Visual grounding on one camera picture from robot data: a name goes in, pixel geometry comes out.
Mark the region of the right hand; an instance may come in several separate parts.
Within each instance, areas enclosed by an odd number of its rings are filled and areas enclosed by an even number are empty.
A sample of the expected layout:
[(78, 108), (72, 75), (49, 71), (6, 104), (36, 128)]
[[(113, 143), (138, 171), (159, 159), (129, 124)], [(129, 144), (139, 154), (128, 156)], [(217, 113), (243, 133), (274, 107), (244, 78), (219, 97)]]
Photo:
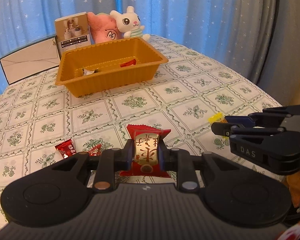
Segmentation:
[(286, 176), (286, 181), (295, 208), (300, 207), (300, 171)]

